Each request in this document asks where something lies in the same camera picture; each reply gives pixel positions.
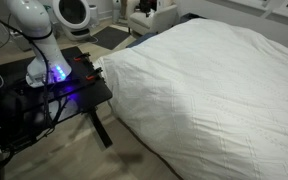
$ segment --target wooden floor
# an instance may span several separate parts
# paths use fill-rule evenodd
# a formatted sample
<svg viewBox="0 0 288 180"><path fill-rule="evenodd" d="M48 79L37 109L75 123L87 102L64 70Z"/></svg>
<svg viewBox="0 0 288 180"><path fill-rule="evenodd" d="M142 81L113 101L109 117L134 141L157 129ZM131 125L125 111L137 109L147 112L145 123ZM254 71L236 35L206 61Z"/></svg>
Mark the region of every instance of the wooden floor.
<svg viewBox="0 0 288 180"><path fill-rule="evenodd" d="M92 34L109 25L110 20L102 21ZM134 35L130 36L110 51L96 44L71 42L61 33L58 44L61 49L78 46L83 52L90 52L95 61L100 56L124 49L135 39ZM24 53L9 43L0 50L0 64L30 56L33 56L31 51ZM53 134L16 155L5 168L5 179L178 179L111 114L107 103L99 106L98 115L112 138L112 147L102 148L88 117L79 115L59 124Z"/></svg>

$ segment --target robotic arm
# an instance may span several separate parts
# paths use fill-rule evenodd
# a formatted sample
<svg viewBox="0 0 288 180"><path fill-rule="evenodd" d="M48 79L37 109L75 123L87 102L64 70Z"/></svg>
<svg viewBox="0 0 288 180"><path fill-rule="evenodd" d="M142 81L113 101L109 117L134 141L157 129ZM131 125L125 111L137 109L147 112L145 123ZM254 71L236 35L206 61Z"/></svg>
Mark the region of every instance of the robotic arm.
<svg viewBox="0 0 288 180"><path fill-rule="evenodd" d="M44 85L47 77L48 84L64 81L72 69L56 43L44 6L38 0L5 0L5 4L21 31L35 44L31 45L36 57L27 67L27 83L31 87L40 87ZM47 59L49 72L40 52L43 52Z"/></svg>

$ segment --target mattress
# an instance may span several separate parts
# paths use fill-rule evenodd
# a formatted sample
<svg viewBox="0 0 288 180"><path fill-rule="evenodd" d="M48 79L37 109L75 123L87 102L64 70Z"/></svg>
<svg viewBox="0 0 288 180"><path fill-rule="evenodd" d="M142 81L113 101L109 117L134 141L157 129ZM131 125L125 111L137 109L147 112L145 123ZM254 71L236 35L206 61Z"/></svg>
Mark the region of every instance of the mattress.
<svg viewBox="0 0 288 180"><path fill-rule="evenodd" d="M114 112L184 179L288 179L288 48L197 19L97 66Z"/></svg>

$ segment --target black table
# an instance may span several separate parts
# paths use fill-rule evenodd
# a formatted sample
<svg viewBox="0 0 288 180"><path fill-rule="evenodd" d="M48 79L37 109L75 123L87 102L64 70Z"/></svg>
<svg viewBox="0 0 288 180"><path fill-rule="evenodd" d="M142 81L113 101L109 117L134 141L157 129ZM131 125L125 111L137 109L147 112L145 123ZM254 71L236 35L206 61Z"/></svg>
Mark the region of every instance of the black table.
<svg viewBox="0 0 288 180"><path fill-rule="evenodd" d="M98 76L87 56L77 48L62 51L72 67L66 82L49 85L50 116L59 116L63 122L77 114L88 113L105 147L112 141L96 114L96 106L112 97L104 79ZM33 58L0 65L5 81L0 90L0 147L13 148L15 153L37 142L37 137L49 127L43 122L43 87L31 88L26 84L27 65Z"/></svg>

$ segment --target bed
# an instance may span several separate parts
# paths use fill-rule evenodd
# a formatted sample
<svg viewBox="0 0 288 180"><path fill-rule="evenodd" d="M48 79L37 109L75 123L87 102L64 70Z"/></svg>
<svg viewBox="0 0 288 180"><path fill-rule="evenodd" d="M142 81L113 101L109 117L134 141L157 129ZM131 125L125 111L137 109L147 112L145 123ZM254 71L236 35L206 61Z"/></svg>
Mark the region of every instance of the bed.
<svg viewBox="0 0 288 180"><path fill-rule="evenodd" d="M101 57L114 112L183 179L288 179L288 48L194 19Z"/></svg>

